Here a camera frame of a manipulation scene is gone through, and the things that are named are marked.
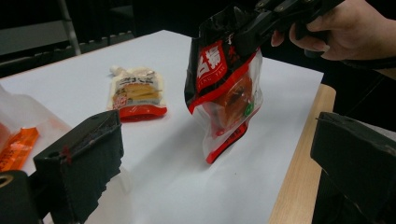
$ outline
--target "hand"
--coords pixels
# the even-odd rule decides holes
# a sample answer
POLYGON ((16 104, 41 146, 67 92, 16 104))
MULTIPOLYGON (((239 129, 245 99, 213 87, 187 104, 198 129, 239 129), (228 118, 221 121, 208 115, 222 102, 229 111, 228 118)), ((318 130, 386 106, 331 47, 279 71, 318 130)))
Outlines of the hand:
MULTIPOLYGON (((295 25, 290 28, 290 41, 302 49, 325 51, 322 58, 339 60, 371 60, 396 56, 396 22, 383 17, 365 0, 343 3, 306 25, 311 32, 328 31, 327 43, 312 36, 295 38, 295 25)), ((271 44, 284 41, 284 34, 275 31, 271 44)))

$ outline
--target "finger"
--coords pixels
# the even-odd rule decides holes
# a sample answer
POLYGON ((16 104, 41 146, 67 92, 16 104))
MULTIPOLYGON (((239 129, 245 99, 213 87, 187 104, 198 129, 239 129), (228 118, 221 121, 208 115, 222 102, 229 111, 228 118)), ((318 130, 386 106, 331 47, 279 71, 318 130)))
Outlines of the finger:
POLYGON ((278 47, 285 40, 285 34, 275 30, 271 37, 271 46, 278 47))
POLYGON ((328 46, 323 40, 317 39, 310 35, 307 35, 302 39, 297 40, 295 24, 290 27, 290 41, 301 49, 323 52, 326 52, 330 49, 330 46, 328 46))

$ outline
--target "orange object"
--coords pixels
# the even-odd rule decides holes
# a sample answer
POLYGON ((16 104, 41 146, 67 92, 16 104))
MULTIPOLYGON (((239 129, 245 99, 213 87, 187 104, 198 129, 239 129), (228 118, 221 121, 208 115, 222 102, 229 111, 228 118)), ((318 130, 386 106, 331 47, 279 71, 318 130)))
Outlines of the orange object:
POLYGON ((21 129, 11 136, 0 153, 0 172, 20 170, 38 136, 37 128, 21 129))

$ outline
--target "transparent plastic packaging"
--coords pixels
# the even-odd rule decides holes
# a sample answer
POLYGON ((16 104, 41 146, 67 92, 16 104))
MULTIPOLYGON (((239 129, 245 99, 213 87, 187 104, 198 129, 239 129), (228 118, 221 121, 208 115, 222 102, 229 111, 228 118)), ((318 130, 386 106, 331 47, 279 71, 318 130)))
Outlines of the transparent plastic packaging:
POLYGON ((118 109, 121 121, 140 121, 162 117, 166 111, 163 77, 147 67, 125 70, 112 66, 107 109, 118 109))

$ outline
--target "food package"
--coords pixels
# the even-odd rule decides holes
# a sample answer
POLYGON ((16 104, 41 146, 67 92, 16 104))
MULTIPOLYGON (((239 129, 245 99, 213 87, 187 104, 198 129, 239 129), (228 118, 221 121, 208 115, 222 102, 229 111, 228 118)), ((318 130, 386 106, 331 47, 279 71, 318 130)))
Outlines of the food package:
POLYGON ((0 171, 33 171, 33 156, 70 130, 31 96, 0 85, 0 171))
POLYGON ((112 66, 107 109, 118 109, 121 121, 157 119, 167 111, 163 98, 163 77, 147 67, 123 69, 112 66))
POLYGON ((260 49, 248 56, 235 51, 233 34, 249 21, 248 11, 230 5, 200 25, 191 41, 185 101, 205 129, 208 163, 240 139, 262 105, 260 49))

